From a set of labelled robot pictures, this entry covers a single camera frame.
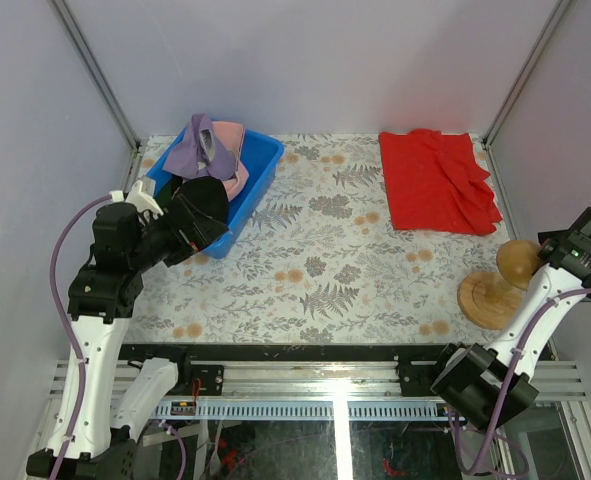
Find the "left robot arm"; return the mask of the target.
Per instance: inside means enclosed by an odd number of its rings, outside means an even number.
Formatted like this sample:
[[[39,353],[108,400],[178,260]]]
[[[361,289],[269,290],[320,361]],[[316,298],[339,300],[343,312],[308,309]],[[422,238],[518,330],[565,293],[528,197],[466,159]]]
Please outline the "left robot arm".
[[[118,406],[111,405],[119,353],[143,289],[143,274],[158,263],[176,265],[227,231],[223,214],[210,216],[183,194],[159,212],[109,195],[95,210],[89,257],[61,301],[55,271],[51,293],[70,344],[60,410],[46,447],[32,453],[26,473],[40,479],[129,479],[138,440],[168,393],[194,381],[186,354],[169,349],[139,361],[138,374]]]

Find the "red cloth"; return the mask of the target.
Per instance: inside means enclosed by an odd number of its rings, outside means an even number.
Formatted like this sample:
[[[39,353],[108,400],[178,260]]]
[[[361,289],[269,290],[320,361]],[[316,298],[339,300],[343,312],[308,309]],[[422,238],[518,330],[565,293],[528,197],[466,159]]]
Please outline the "red cloth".
[[[384,185],[396,230],[486,236],[502,221],[490,173],[468,134],[416,129],[378,135]]]

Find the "black baseball cap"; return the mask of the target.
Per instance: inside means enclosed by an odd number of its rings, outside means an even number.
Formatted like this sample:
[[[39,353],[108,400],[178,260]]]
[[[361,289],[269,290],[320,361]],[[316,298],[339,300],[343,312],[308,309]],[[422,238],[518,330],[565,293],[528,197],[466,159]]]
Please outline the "black baseball cap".
[[[206,210],[206,201],[227,197],[223,182],[211,176],[186,180],[175,192],[173,198],[183,195],[195,206]]]

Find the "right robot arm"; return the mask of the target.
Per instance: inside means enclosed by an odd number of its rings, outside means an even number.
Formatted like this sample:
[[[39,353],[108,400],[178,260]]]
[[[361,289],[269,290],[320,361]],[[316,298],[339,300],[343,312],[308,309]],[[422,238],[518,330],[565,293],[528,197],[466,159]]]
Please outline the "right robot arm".
[[[527,410],[539,392],[535,366],[567,313],[591,296],[591,207],[565,230],[537,242],[510,241],[499,274],[524,291],[521,304],[489,345],[447,345],[431,369],[430,390],[470,423],[494,430]]]

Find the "wooden hat stand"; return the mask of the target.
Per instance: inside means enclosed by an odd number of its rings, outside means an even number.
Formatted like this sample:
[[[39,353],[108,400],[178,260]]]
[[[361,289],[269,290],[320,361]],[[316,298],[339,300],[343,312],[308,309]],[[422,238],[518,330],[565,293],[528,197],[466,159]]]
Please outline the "wooden hat stand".
[[[460,283],[457,299],[463,315],[483,329],[504,329],[542,265],[539,250],[539,244],[528,240],[503,244],[496,255],[496,271],[473,272]]]

